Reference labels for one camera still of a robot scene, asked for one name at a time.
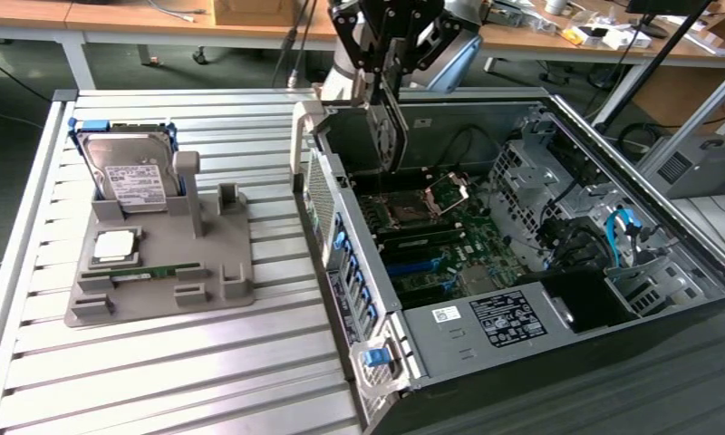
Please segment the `graphics card with silver bracket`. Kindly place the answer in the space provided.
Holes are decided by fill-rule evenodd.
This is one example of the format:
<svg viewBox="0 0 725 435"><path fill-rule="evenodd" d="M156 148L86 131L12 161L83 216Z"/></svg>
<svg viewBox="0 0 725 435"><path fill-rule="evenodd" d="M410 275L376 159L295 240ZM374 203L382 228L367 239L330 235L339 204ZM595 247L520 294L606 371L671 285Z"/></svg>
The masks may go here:
<svg viewBox="0 0 725 435"><path fill-rule="evenodd" d="M399 171L408 146L408 126L399 106L404 42L403 38L395 38L387 48L382 70L364 72L360 69L355 79L354 102L366 109L382 171L388 173Z"/></svg>

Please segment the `silver metal device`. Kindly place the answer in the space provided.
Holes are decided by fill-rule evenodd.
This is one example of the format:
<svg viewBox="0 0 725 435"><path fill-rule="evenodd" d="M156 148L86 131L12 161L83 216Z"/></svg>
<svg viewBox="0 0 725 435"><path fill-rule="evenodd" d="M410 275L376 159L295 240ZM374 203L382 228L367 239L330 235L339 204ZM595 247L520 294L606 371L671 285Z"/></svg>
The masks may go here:
<svg viewBox="0 0 725 435"><path fill-rule="evenodd" d="M488 0L484 24L522 27L535 25L540 19L530 0Z"/></svg>

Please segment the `wooden desk grey legs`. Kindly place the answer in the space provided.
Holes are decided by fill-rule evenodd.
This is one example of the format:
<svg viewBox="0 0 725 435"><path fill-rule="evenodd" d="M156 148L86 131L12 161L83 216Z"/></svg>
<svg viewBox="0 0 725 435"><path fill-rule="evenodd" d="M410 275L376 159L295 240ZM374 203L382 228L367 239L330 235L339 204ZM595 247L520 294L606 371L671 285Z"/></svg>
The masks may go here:
<svg viewBox="0 0 725 435"><path fill-rule="evenodd" d="M600 104L596 122L607 119L628 92L639 86L631 101L658 122L675 125L691 117L725 79L725 57L714 55L687 39L681 40L651 77L643 79L644 70L666 45L661 40L648 48L626 53L603 46L578 46L560 35L536 32L528 26L490 24L482 29L482 35L482 55L495 60L623 63L630 67L618 88Z"/></svg>
<svg viewBox="0 0 725 435"><path fill-rule="evenodd" d="M84 49L88 44L279 49L288 30L287 26L218 25L211 13L188 22L162 13L147 0L114 0L110 5L0 0L0 39L60 44L82 90L96 89Z"/></svg>

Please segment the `brown cardboard box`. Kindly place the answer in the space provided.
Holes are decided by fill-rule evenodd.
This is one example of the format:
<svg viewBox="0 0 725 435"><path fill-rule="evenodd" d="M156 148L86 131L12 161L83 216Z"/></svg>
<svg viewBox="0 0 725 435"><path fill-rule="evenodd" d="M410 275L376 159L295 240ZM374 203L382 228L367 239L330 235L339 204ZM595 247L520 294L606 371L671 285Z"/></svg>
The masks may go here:
<svg viewBox="0 0 725 435"><path fill-rule="evenodd" d="M216 25L288 26L295 13L295 0L214 0Z"/></svg>

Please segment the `open grey PC case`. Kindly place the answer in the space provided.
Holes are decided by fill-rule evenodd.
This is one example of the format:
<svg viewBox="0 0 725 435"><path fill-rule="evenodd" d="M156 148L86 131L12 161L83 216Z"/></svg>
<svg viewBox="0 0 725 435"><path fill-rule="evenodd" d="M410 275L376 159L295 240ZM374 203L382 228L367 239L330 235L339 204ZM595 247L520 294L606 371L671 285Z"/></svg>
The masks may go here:
<svg viewBox="0 0 725 435"><path fill-rule="evenodd" d="M400 106L408 146L396 173L382 171L367 112L344 101L296 109L308 152L295 171L300 218L342 355L350 359L364 435L407 435L487 410L527 382L602 359L646 351L725 304L725 255L656 191L568 103L540 89L468 89L444 99L410 93ZM514 286L542 283L576 320L576 339L551 351L426 385L424 366L354 182L364 176L463 172L491 192L490 171L524 116L551 111L580 130L587 153L616 187L604 203L606 241L544 236L511 248L530 271ZM370 368L363 352L394 360Z"/></svg>

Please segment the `orange white box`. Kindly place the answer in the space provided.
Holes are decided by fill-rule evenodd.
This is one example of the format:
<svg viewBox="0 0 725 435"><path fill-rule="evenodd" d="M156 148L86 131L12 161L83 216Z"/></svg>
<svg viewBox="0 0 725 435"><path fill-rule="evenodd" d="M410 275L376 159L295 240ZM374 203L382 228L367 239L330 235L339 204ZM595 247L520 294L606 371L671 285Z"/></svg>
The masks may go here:
<svg viewBox="0 0 725 435"><path fill-rule="evenodd" d="M590 25L571 25L562 31L562 37L574 45L596 47L603 42L610 29Z"/></svg>

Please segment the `small white box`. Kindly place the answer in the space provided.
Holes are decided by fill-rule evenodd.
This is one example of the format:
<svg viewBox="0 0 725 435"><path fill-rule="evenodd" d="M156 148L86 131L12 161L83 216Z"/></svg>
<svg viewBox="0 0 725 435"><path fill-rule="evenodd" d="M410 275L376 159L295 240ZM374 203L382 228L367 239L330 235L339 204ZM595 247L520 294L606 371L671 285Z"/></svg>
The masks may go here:
<svg viewBox="0 0 725 435"><path fill-rule="evenodd" d="M631 32L630 30L610 29L603 37L603 44L612 50L627 48L647 49L652 43L652 38L644 34Z"/></svg>

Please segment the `metal socket cover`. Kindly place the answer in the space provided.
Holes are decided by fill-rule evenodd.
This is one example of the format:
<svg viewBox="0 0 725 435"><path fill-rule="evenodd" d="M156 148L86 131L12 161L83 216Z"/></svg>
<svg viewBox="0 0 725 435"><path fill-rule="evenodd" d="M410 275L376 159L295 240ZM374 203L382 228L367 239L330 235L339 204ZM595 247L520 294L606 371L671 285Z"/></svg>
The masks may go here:
<svg viewBox="0 0 725 435"><path fill-rule="evenodd" d="M428 208L443 216L468 198L467 180L455 172L448 172L424 191Z"/></svg>

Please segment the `grey metal disk bay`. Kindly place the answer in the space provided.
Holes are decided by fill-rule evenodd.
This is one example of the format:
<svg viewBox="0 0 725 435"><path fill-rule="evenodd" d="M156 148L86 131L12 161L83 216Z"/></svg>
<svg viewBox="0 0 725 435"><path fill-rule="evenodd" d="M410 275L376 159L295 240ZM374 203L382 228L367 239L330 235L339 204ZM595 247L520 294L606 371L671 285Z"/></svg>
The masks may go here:
<svg viewBox="0 0 725 435"><path fill-rule="evenodd" d="M490 171L490 207L500 234L527 247L544 236L606 241L603 207L616 193L607 171L587 153L580 130L551 111L524 116Z"/></svg>

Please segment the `black monitor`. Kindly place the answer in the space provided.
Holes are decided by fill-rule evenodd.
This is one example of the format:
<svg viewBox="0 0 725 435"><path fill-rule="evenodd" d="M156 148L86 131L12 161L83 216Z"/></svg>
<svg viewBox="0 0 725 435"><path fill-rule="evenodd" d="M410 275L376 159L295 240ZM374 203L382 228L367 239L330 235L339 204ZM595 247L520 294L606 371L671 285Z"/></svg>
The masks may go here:
<svg viewBox="0 0 725 435"><path fill-rule="evenodd" d="M705 11L714 0L628 0L626 12L639 15L628 23L636 31L640 31L654 39L667 39L670 32L654 20L658 16L671 15L701 20Z"/></svg>

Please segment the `black stand pole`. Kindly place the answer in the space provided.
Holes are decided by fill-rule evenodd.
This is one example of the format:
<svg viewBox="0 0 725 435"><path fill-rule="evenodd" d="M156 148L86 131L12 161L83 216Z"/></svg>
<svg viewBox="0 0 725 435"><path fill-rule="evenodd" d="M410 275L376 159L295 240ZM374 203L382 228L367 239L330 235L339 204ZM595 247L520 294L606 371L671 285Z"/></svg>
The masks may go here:
<svg viewBox="0 0 725 435"><path fill-rule="evenodd" d="M667 38L665 45L658 51L654 59L647 63L640 64L640 70L638 72L630 72L628 76L619 82L619 89L611 92L607 102L600 108L598 115L592 121L592 126L598 130L598 132L607 132L607 130L615 123L618 116L627 108L636 93L642 89L643 85L648 82L658 67L669 58L669 55L681 43L685 35L690 32L695 23L697 22L694 22L693 19L685 19L678 30Z"/></svg>

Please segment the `CPU socket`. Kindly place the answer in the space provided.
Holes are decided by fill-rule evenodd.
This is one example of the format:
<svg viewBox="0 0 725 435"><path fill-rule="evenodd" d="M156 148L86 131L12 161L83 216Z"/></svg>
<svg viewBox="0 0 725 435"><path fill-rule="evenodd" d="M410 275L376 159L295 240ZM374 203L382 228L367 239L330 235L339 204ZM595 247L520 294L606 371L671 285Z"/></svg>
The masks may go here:
<svg viewBox="0 0 725 435"><path fill-rule="evenodd" d="M392 221L400 227L415 226L438 220L420 190L391 192L387 196L386 206Z"/></svg>

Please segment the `hard disk with blue carrier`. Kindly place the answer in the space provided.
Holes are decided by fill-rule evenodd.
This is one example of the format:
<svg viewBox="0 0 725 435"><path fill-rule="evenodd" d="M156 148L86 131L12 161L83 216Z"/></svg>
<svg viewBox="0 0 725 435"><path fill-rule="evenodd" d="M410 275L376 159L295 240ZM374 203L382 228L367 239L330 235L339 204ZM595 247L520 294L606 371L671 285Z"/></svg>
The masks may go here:
<svg viewBox="0 0 725 435"><path fill-rule="evenodd" d="M95 199L114 200L126 214L163 212L186 193L174 167L176 126L68 120L68 134L95 182Z"/></svg>

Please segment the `green motherboard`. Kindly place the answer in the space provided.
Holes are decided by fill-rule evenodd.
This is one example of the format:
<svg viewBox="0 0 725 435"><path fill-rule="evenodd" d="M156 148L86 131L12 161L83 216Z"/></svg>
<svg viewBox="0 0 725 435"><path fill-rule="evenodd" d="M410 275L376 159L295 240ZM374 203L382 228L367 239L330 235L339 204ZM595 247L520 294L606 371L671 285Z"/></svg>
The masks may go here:
<svg viewBox="0 0 725 435"><path fill-rule="evenodd" d="M470 198L443 216L435 215L436 221L406 227L400 227L392 221L386 206L388 194L410 190L420 190L424 193L428 186L448 172L424 171L414 174L364 176L354 182L358 204L384 266L442 259L440 266L432 273L388 276L406 309L470 296L460 282L460 271L466 267L483 265L499 285L499 290L514 286L516 279L530 271L491 217L488 188L472 183L466 173L451 172L467 180ZM380 252L379 242L390 238L460 231L466 232L466 237L456 244L392 254Z"/></svg>

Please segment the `RAM stick with black chips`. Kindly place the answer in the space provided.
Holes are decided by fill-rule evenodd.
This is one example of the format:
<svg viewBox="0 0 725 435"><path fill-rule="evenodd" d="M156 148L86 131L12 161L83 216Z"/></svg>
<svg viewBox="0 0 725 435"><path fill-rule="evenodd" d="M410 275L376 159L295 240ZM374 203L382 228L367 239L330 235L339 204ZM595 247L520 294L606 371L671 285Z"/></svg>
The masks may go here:
<svg viewBox="0 0 725 435"><path fill-rule="evenodd" d="M395 237L379 242L380 252L394 254L400 251L442 247L459 243L464 237L464 231Z"/></svg>

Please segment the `grey equipment box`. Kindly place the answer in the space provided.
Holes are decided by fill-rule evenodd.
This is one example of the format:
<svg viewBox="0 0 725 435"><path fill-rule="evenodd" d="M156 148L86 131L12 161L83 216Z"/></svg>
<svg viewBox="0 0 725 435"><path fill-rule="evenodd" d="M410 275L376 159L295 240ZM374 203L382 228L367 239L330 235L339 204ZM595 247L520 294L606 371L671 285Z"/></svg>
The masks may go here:
<svg viewBox="0 0 725 435"><path fill-rule="evenodd" d="M725 138L689 138L654 172L651 183L670 199L725 195Z"/></svg>

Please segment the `silver chipset heat sink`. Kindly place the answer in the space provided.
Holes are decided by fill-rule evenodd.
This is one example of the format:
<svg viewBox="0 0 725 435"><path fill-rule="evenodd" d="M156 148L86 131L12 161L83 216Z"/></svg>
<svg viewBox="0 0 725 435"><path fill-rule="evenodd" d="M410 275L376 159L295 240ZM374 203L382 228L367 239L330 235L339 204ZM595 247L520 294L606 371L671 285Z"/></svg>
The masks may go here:
<svg viewBox="0 0 725 435"><path fill-rule="evenodd" d="M499 290L499 285L483 265L466 267L460 271L460 282L468 295L482 295Z"/></svg>

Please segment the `grey parts rack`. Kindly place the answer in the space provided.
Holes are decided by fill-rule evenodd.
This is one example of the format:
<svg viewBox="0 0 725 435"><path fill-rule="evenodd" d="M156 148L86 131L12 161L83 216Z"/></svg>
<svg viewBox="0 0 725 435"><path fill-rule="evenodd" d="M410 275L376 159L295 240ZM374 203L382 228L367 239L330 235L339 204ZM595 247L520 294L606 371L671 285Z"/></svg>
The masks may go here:
<svg viewBox="0 0 725 435"><path fill-rule="evenodd" d="M174 167L186 193L168 199L163 212L126 214L114 201L94 202L83 251L71 286L64 323L71 328L118 324L252 305L254 267L248 200L235 183L212 192L198 188L200 155L180 151ZM94 264L98 234L132 229L132 260ZM90 271L200 263L176 277L114 283L82 278Z"/></svg>

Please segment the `silver CPU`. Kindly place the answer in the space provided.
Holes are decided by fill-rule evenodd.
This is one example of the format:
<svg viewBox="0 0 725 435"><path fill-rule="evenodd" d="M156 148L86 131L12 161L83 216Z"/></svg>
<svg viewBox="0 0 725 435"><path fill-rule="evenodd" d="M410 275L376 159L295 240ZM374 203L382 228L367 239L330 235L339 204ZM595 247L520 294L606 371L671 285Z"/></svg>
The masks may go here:
<svg viewBox="0 0 725 435"><path fill-rule="evenodd" d="M98 234L92 263L116 263L132 260L136 253L138 234L132 229L108 230Z"/></svg>

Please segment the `green RAM stick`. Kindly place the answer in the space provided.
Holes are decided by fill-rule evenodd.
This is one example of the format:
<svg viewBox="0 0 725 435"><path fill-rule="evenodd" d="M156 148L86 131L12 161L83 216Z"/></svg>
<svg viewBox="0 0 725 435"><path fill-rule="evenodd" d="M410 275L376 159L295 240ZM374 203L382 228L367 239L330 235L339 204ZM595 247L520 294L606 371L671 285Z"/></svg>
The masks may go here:
<svg viewBox="0 0 725 435"><path fill-rule="evenodd" d="M140 280L154 280L154 279L166 279L176 277L176 273L180 269L188 269L194 267L200 267L200 263L186 263L179 265L168 266L143 266L134 268L122 268L112 270L100 270L83 272L80 274L82 278L100 278L107 277L114 283L116 282L128 282L128 281L140 281Z"/></svg>

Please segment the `blue case latch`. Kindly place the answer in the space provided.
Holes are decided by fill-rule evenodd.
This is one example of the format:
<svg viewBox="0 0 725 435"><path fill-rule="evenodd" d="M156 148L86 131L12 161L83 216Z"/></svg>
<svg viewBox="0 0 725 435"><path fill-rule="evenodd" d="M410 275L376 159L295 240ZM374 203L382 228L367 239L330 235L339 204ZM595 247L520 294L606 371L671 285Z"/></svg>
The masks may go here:
<svg viewBox="0 0 725 435"><path fill-rule="evenodd" d="M392 360L391 351L386 347L368 349L363 352L363 361L370 368L388 365Z"/></svg>

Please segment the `grey power supply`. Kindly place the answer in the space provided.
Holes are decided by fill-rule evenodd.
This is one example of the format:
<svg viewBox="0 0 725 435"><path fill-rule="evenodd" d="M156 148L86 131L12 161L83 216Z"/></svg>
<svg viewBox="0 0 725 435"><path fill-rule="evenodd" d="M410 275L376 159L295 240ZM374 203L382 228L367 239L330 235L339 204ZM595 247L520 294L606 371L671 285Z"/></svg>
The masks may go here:
<svg viewBox="0 0 725 435"><path fill-rule="evenodd" d="M572 343L576 320L542 283L404 312L426 385L456 379Z"/></svg>

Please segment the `metal slat table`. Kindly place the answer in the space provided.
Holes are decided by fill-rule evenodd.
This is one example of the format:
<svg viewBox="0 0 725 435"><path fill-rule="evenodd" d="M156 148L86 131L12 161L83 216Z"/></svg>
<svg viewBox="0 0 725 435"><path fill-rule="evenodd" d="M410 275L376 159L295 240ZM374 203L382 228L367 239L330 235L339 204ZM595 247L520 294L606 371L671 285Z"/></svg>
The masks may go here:
<svg viewBox="0 0 725 435"><path fill-rule="evenodd" d="M346 379L290 185L294 106L310 91L84 91L54 103L0 271L0 435L354 435ZM208 180L252 199L255 302L71 328L92 182L71 117L171 119Z"/></svg>

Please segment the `aluminium frame profile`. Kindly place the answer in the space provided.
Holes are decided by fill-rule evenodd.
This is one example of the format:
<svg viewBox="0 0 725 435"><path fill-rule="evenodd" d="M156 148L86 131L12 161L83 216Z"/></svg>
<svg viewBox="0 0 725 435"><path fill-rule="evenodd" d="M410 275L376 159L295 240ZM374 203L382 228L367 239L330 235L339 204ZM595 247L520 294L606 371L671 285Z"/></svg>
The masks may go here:
<svg viewBox="0 0 725 435"><path fill-rule="evenodd" d="M678 127L671 139L655 145L642 159L642 174L651 177L691 137L707 133L718 134L725 139L725 80L706 98L694 115Z"/></svg>

